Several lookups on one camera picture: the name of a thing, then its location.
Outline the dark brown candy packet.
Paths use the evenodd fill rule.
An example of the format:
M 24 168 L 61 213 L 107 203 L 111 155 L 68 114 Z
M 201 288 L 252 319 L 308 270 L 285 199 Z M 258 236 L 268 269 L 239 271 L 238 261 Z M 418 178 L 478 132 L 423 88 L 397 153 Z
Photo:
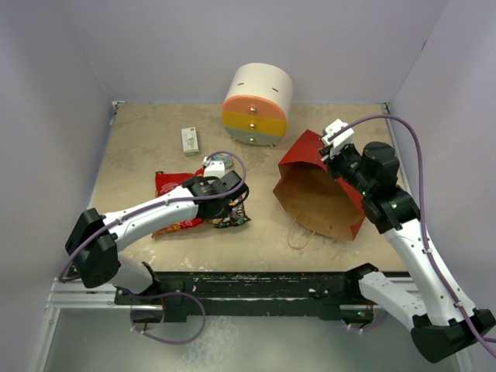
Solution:
M 244 204 L 241 203 L 239 205 L 233 206 L 229 210 L 229 214 L 227 217 L 213 219 L 211 221 L 211 224 L 216 229 L 225 229 L 229 227 L 241 226 L 250 221 L 251 218 L 246 214 Z

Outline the red candy snack bag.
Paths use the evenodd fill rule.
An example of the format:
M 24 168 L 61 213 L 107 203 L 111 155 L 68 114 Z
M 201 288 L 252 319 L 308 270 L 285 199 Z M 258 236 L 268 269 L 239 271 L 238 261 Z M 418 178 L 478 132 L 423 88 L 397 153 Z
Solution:
M 155 173 L 155 187 L 156 187 L 156 197 L 160 197 L 172 191 L 177 186 L 183 184 L 187 179 L 193 176 L 202 176 L 204 171 L 202 169 L 197 170 L 194 174 L 191 173 L 176 173 L 169 174 L 161 170 Z M 192 229 L 204 222 L 203 219 L 194 218 L 185 220 L 182 222 L 176 222 L 174 224 L 168 225 L 152 233 L 151 237 L 157 239 L 159 236 L 168 233 L 175 233 L 181 230 Z

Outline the red brown paper bag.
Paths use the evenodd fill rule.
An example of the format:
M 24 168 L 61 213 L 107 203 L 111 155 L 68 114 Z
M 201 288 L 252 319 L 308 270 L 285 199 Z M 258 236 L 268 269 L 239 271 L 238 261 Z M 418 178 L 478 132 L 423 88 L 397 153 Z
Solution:
M 319 135 L 305 130 L 279 161 L 273 193 L 295 222 L 319 235 L 353 241 L 365 219 L 363 197 L 343 179 L 332 179 L 321 148 Z

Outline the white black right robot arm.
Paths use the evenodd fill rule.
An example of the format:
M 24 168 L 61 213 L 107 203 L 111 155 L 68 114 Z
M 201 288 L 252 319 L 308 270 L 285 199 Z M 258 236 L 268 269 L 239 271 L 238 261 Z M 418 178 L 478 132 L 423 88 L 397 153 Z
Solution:
M 346 297 L 353 303 L 369 299 L 382 306 L 405 326 L 431 363 L 474 343 L 486 346 L 484 336 L 494 328 L 495 317 L 477 308 L 443 263 L 414 198 L 398 185 L 400 162 L 393 147 L 372 142 L 358 152 L 352 143 L 325 143 L 319 152 L 332 178 L 361 194 L 367 219 L 398 253 L 419 292 L 415 297 L 395 287 L 367 264 L 345 283 Z

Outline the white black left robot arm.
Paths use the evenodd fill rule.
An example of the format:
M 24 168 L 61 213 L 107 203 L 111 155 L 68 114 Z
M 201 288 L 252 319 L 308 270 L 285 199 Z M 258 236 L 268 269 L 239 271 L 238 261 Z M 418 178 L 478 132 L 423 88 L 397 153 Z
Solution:
M 123 250 L 163 227 L 195 218 L 219 219 L 249 187 L 234 170 L 221 178 L 191 177 L 164 195 L 118 212 L 81 213 L 66 242 L 70 264 L 86 288 L 111 284 L 133 293 L 143 304 L 157 300 L 158 278 L 148 263 Z

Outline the small white green box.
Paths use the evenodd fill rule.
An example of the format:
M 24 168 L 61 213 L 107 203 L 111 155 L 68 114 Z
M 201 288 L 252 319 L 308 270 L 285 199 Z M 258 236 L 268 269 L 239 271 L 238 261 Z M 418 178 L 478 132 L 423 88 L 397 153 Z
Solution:
M 199 154 L 198 135 L 195 127 L 183 128 L 181 130 L 181 142 L 185 156 L 190 157 Z

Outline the round white mini drawer chest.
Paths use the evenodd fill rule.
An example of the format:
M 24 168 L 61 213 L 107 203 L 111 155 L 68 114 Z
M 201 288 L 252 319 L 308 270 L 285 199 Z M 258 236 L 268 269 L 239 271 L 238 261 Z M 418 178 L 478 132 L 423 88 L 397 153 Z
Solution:
M 292 79 L 284 70 L 270 64 L 244 64 L 222 104 L 222 124 L 240 143 L 274 146 L 286 133 L 292 95 Z

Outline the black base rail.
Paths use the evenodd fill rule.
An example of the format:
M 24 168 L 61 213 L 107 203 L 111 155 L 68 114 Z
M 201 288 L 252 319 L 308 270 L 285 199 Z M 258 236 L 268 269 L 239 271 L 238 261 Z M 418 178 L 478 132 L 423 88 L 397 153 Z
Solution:
M 160 272 L 165 299 L 151 294 L 131 297 L 119 289 L 115 301 L 134 309 L 162 312 L 165 322 L 183 322 L 188 316 L 316 317 L 369 324 L 378 305 L 358 288 L 359 274 L 350 272 Z

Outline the aluminium side rail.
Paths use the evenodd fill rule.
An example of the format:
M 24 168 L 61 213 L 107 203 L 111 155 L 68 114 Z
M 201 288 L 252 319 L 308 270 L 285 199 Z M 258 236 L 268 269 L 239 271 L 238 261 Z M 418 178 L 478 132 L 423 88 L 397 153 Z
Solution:
M 111 308 L 115 306 L 115 288 L 110 284 L 86 288 L 81 281 L 54 281 L 46 306 L 60 309 Z

